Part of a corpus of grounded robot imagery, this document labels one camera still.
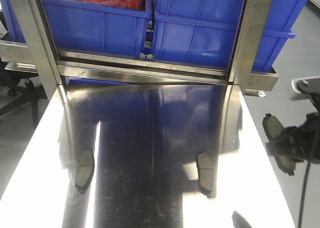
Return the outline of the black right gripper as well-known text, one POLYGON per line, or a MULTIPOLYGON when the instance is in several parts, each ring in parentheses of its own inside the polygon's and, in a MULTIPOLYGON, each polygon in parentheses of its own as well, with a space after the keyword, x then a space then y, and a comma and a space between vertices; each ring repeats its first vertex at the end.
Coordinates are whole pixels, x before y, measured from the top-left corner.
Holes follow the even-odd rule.
POLYGON ((318 112, 306 115, 305 122, 300 126, 288 126, 282 131, 281 140, 284 142, 300 142, 302 155, 295 147, 277 146, 267 142, 266 151, 269 156, 284 156, 295 162, 303 163, 311 160, 320 162, 320 114, 318 112))

